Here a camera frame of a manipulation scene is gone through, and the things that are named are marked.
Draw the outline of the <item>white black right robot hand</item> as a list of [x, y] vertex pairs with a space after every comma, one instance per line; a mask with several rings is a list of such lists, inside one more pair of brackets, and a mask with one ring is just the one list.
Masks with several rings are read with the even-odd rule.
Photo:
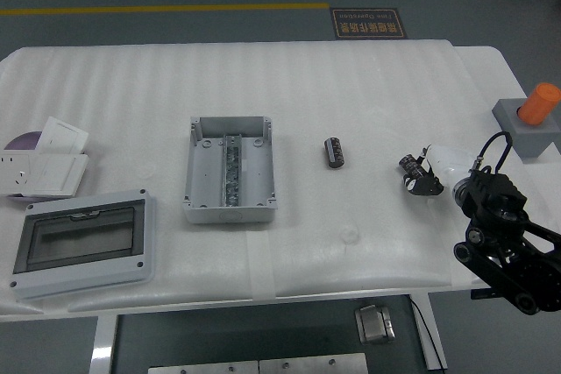
[[399, 161], [403, 183], [413, 195], [436, 196], [448, 190], [457, 198], [469, 180], [476, 156], [450, 146], [429, 145], [416, 158], [405, 155]]

